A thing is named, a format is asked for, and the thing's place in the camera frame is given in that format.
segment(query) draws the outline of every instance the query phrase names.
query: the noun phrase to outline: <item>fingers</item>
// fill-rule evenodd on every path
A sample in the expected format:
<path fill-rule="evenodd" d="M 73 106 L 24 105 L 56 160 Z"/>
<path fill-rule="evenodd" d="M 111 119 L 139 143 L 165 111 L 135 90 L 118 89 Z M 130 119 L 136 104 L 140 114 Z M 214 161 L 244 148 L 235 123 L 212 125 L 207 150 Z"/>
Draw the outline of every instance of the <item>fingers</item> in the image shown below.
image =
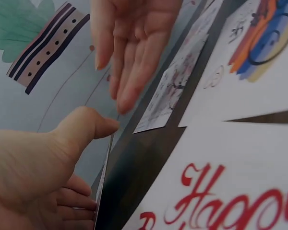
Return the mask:
<path fill-rule="evenodd" d="M 91 187 L 86 182 L 84 182 L 84 180 L 74 174 L 71 176 L 64 187 L 74 190 L 75 192 L 84 196 L 90 196 L 92 193 Z"/>
<path fill-rule="evenodd" d="M 141 63 L 135 68 L 118 99 L 118 111 L 125 114 L 134 107 L 140 93 L 158 67 L 161 54 L 168 43 L 169 32 L 151 34 L 145 43 Z"/>
<path fill-rule="evenodd" d="M 135 42 L 128 42 L 128 44 L 126 45 L 125 54 L 124 54 L 124 68 L 122 71 L 122 75 L 120 79 L 120 87 L 119 87 L 118 94 L 117 94 L 118 100 L 120 100 L 120 97 L 123 93 L 125 85 L 132 71 L 136 48 L 137 48 L 137 43 Z"/>
<path fill-rule="evenodd" d="M 94 218 L 94 211 L 81 208 L 58 206 L 58 213 L 63 220 L 93 220 Z"/>
<path fill-rule="evenodd" d="M 114 53 L 112 56 L 112 75 L 110 78 L 110 94 L 112 99 L 117 99 L 117 93 L 120 85 L 120 77 L 124 67 L 124 54 L 127 45 L 127 39 L 117 37 L 114 40 Z"/>
<path fill-rule="evenodd" d="M 67 220 L 63 222 L 64 230 L 92 230 L 94 222 L 92 220 Z"/>
<path fill-rule="evenodd" d="M 96 202 L 89 196 L 84 196 L 68 188 L 58 190 L 57 204 L 59 206 L 85 208 L 91 211 L 96 209 Z"/>
<path fill-rule="evenodd" d="M 96 69 L 103 69 L 113 54 L 115 9 L 109 0 L 91 0 L 91 30 L 96 47 Z"/>
<path fill-rule="evenodd" d="M 65 154 L 76 164 L 82 151 L 93 139 L 109 136 L 118 128 L 117 121 L 103 118 L 92 108 L 79 107 L 69 114 L 52 134 L 56 136 L 59 144 L 67 147 Z"/>

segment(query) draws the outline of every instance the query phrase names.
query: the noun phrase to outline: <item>green leaf illustration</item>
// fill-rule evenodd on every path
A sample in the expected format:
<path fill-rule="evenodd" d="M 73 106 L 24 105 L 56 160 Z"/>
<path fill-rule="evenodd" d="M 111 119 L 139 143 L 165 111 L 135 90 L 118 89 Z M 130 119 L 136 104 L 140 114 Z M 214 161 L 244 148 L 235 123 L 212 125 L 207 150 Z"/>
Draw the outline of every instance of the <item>green leaf illustration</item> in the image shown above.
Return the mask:
<path fill-rule="evenodd" d="M 14 42 L 12 44 L 9 44 L 4 49 L 2 55 L 2 61 L 5 63 L 14 62 L 17 59 L 17 57 L 21 54 L 21 52 L 25 49 L 25 47 L 26 44 L 20 42 Z"/>
<path fill-rule="evenodd" d="M 0 50 L 3 62 L 14 62 L 55 14 L 53 0 L 38 7 L 30 0 L 0 0 Z"/>
<path fill-rule="evenodd" d="M 41 17 L 46 18 L 46 20 L 50 20 L 52 16 L 55 13 L 54 3 L 52 0 L 43 0 L 38 8 L 37 8 L 37 14 Z"/>

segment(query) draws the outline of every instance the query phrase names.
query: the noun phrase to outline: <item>table surface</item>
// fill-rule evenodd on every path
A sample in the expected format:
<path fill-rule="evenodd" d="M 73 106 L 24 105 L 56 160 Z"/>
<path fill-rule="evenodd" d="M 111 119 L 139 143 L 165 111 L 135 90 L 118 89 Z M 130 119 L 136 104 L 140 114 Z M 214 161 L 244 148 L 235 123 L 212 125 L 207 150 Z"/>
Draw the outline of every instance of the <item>table surface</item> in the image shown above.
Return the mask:
<path fill-rule="evenodd" d="M 101 198 L 97 230 L 120 230 L 135 211 L 151 184 L 167 161 L 184 128 L 178 128 L 182 115 L 206 67 L 226 18 L 246 0 L 224 0 L 224 3 L 209 31 L 209 38 L 203 48 L 188 84 L 164 128 L 132 134 L 146 110 L 163 72 L 167 69 L 192 24 L 198 18 L 206 1 L 182 33 L 171 54 L 165 61 L 147 94 L 127 125 L 124 133 L 113 148 L 108 161 L 106 182 Z M 288 111 L 237 120 L 239 122 L 288 123 Z M 100 176 L 92 189 L 96 191 Z"/>

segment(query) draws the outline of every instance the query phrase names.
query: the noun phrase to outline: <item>sketch drawing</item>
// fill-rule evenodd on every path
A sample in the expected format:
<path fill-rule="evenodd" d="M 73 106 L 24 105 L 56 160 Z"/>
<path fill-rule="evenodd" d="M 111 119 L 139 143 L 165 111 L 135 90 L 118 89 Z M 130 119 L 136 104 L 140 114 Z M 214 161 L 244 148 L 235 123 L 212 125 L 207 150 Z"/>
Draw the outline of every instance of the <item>sketch drawing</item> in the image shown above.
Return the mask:
<path fill-rule="evenodd" d="M 213 74 L 208 78 L 204 84 L 204 89 L 213 88 L 217 86 L 224 76 L 224 66 L 218 67 Z"/>

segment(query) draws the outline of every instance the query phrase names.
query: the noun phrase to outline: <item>orange stripe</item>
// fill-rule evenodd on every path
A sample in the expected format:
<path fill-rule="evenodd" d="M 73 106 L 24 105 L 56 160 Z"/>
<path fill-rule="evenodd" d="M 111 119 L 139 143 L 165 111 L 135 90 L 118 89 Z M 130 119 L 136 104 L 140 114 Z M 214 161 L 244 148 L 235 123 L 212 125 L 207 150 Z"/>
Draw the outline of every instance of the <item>orange stripe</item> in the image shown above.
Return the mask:
<path fill-rule="evenodd" d="M 257 44 L 257 42 L 260 40 L 261 36 L 265 32 L 265 28 L 268 26 L 268 22 L 272 19 L 276 11 L 276 4 L 273 0 L 272 1 L 269 0 L 268 9 L 269 11 L 268 11 L 267 17 L 266 18 L 262 17 L 262 19 L 258 22 L 256 27 L 253 27 L 252 34 L 248 35 L 248 40 L 245 42 L 244 46 L 240 50 L 239 55 L 237 56 L 237 59 L 234 61 L 234 65 L 230 70 L 231 73 L 236 72 L 238 69 L 240 69 L 242 64 L 245 62 L 246 58 L 248 57 L 249 47 L 251 45 L 251 42 L 255 38 L 255 36 L 256 36 L 256 39 L 253 41 L 253 46 L 251 47 L 251 49 L 254 48 L 254 46 Z"/>

